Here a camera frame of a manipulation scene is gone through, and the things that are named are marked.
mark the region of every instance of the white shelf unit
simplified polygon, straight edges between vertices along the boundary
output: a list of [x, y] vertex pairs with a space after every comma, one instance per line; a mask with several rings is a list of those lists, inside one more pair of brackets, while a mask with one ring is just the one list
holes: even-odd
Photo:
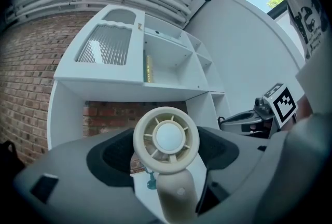
[[223, 82], [220, 78], [215, 64], [212, 62], [212, 59], [205, 45], [190, 34], [187, 34], [187, 36], [203, 68], [209, 91], [224, 92], [225, 90]]
[[144, 50], [152, 57], [154, 83], [206, 90], [208, 83], [193, 52], [173, 41], [145, 32]]
[[207, 92], [186, 101], [188, 115], [197, 126], [219, 129], [218, 118], [230, 117], [225, 93]]
[[[153, 83], [144, 82], [144, 53], [152, 59]], [[218, 125], [210, 92], [222, 92], [223, 85], [204, 44], [143, 11], [102, 9], [73, 39], [54, 78], [49, 148], [81, 138], [84, 101], [187, 101], [197, 125]]]
[[230, 108], [226, 95], [219, 92], [210, 92], [210, 94], [216, 111], [216, 117], [224, 117], [225, 119], [230, 117]]
[[188, 115], [197, 126], [219, 129], [216, 110], [209, 92], [186, 101]]
[[197, 38], [193, 37], [190, 34], [187, 34], [187, 36], [197, 54], [200, 54], [201, 56], [206, 57], [208, 59], [211, 59], [204, 43], [202, 43], [200, 40], [198, 40]]

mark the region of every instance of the white plastic part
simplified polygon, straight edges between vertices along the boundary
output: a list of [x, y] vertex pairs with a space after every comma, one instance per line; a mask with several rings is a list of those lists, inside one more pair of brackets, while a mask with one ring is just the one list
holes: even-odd
[[169, 223], [194, 220], [198, 202], [193, 177], [188, 170], [157, 177], [157, 192], [165, 219]]
[[186, 113], [172, 107], [160, 107], [140, 119], [133, 145], [146, 167], [160, 174], [174, 174], [184, 170], [196, 157], [199, 134]]
[[177, 149], [182, 149], [186, 138], [182, 134], [181, 129], [176, 125], [172, 123], [165, 123], [157, 130], [156, 140], [158, 145], [161, 147], [162, 152], [166, 150], [176, 153]]

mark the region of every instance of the red brick wall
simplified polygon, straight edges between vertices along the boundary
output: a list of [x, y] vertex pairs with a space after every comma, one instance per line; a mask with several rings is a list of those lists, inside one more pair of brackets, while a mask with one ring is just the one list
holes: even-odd
[[[46, 120], [54, 71], [66, 48], [93, 17], [92, 12], [49, 16], [8, 29], [0, 35], [0, 142], [12, 140], [30, 164], [47, 151]], [[135, 127], [149, 110], [176, 103], [86, 102], [84, 135]], [[141, 171], [136, 156], [131, 167]]]
[[[175, 107], [187, 112], [185, 102], [86, 102], [83, 117], [84, 136], [118, 130], [123, 127], [134, 128], [148, 111], [162, 106]], [[136, 155], [132, 157], [130, 167], [131, 173], [144, 171]]]
[[26, 164], [47, 151], [46, 119], [54, 71], [93, 15], [51, 16], [9, 28], [0, 36], [0, 141], [15, 142]]

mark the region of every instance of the white t-shirt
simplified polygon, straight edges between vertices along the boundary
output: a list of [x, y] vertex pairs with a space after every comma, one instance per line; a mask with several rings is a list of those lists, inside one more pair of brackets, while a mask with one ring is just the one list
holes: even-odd
[[319, 0], [287, 0], [291, 24], [305, 49], [296, 78], [314, 113], [332, 112], [332, 33]]
[[310, 59], [321, 45], [332, 44], [331, 26], [319, 0], [287, 0], [291, 24]]

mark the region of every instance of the cabinet door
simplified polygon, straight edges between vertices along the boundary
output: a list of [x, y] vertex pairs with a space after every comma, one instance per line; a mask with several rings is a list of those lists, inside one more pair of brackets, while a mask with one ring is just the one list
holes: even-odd
[[73, 39], [54, 78], [142, 84], [144, 21], [143, 11], [106, 6]]

